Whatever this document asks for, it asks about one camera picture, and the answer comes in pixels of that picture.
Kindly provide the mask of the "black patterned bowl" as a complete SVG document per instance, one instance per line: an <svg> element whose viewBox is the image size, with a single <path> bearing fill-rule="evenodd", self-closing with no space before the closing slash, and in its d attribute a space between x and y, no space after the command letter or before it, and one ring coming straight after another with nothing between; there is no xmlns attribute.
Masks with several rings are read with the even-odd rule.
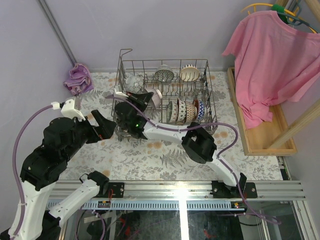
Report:
<svg viewBox="0 0 320 240"><path fill-rule="evenodd" d="M171 82L174 79L174 76L173 70L165 64L159 66L154 73L154 79L162 83Z"/></svg>

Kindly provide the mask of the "brown lattice patterned bowl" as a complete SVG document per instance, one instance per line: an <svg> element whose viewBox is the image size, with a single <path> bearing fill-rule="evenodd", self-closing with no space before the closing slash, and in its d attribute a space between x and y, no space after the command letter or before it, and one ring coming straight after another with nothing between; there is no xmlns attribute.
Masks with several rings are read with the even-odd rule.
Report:
<svg viewBox="0 0 320 240"><path fill-rule="evenodd" d="M196 107L190 103L190 102L185 102L186 104L186 123L191 123L195 118L196 118Z"/></svg>

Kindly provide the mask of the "red diamond patterned bowl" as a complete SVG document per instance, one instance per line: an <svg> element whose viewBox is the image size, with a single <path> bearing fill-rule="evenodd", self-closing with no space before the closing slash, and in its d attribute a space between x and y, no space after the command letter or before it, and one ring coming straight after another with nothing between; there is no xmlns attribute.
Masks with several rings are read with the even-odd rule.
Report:
<svg viewBox="0 0 320 240"><path fill-rule="evenodd" d="M193 100L193 105L196 107L197 110L199 109L199 100L197 98Z"/></svg>

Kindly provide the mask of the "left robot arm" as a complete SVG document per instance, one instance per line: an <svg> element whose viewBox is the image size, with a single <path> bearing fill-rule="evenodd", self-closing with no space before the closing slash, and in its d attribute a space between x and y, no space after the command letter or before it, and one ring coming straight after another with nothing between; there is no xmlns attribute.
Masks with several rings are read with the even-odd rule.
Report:
<svg viewBox="0 0 320 240"><path fill-rule="evenodd" d="M56 209L47 209L51 191L71 158L83 145L110 139L114 134L114 121L98 110L91 113L97 126L87 118L58 117L44 129L41 145L23 162L18 178L22 196L11 228L0 234L2 240L53 240L84 203L109 193L109 178L95 170Z"/></svg>

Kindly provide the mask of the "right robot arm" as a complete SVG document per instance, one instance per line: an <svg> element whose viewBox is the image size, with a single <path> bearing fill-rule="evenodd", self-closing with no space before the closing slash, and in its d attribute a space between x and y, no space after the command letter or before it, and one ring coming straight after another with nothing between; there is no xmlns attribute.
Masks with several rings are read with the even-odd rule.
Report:
<svg viewBox="0 0 320 240"><path fill-rule="evenodd" d="M149 119L144 111L153 97L144 94L116 92L114 106L118 127L135 139L161 140L182 145L188 157L198 164L208 164L222 180L218 193L225 198L240 197L246 191L247 177L235 170L218 150L215 140L206 130L206 124L169 125Z"/></svg>

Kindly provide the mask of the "green diamond patterned bowl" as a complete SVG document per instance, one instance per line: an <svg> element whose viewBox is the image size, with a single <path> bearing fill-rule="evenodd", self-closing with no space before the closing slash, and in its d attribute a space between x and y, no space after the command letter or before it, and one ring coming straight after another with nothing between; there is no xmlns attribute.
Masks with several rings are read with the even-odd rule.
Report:
<svg viewBox="0 0 320 240"><path fill-rule="evenodd" d="M172 120L172 111L173 111L173 101L170 101L167 105L167 112L166 112L166 122L167 123L175 123Z"/></svg>

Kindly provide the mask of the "cream bowl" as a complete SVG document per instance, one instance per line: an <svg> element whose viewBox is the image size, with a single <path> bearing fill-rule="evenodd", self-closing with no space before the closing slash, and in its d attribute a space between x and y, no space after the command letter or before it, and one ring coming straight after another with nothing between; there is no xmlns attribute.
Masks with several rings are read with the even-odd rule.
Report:
<svg viewBox="0 0 320 240"><path fill-rule="evenodd" d="M194 65L187 64L180 70L179 76L183 82L193 82L199 78L200 72Z"/></svg>

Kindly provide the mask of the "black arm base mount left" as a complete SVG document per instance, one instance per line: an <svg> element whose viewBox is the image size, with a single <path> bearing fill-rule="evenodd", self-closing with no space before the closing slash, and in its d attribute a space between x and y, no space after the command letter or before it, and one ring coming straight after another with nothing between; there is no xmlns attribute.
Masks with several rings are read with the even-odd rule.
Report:
<svg viewBox="0 0 320 240"><path fill-rule="evenodd" d="M109 199L122 199L125 192L124 182L110 182L108 184L107 197Z"/></svg>

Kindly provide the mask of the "blue zigzag bowl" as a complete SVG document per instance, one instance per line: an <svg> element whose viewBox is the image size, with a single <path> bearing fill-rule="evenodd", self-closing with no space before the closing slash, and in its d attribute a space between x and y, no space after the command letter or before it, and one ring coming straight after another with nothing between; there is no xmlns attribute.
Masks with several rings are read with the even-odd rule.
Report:
<svg viewBox="0 0 320 240"><path fill-rule="evenodd" d="M199 101L199 108L197 110L196 120L201 121L205 115L205 105L201 100L198 100L198 101Z"/></svg>

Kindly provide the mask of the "white bowl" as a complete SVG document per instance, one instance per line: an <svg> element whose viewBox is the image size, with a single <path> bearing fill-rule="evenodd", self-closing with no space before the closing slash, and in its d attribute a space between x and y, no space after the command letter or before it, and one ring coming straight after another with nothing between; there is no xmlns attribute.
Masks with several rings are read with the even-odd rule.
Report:
<svg viewBox="0 0 320 240"><path fill-rule="evenodd" d="M180 100L177 99L172 103L172 120L174 123L177 123L180 120Z"/></svg>
<svg viewBox="0 0 320 240"><path fill-rule="evenodd" d="M178 123L185 123L187 119L187 104L185 101L181 99L177 99L177 106L178 106Z"/></svg>

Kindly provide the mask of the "purple striped bowl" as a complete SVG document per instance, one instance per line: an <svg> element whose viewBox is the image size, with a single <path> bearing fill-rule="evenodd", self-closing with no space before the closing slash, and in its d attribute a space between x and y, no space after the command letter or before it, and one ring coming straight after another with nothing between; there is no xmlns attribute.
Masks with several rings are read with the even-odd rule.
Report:
<svg viewBox="0 0 320 240"><path fill-rule="evenodd" d="M153 109L156 109L160 106L163 95L159 89L152 88L152 87L145 87L143 88L143 92L153 93L151 100L148 103Z"/></svg>

